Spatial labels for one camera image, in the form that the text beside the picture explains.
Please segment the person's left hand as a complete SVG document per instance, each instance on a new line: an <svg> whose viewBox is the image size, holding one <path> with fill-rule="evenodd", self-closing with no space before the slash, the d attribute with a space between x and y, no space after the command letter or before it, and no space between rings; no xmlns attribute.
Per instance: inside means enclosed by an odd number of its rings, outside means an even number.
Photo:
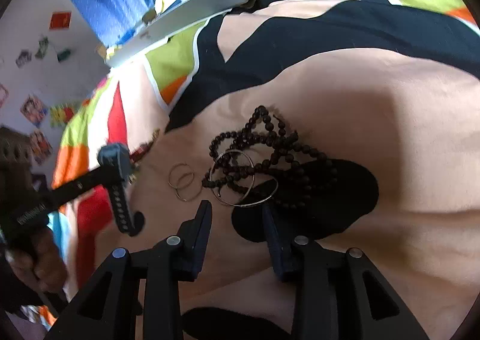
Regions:
<svg viewBox="0 0 480 340"><path fill-rule="evenodd" d="M6 251L13 273L33 290L59 293L63 290L68 271L55 244L50 228L45 227L32 238L36 258L21 251Z"/></svg>

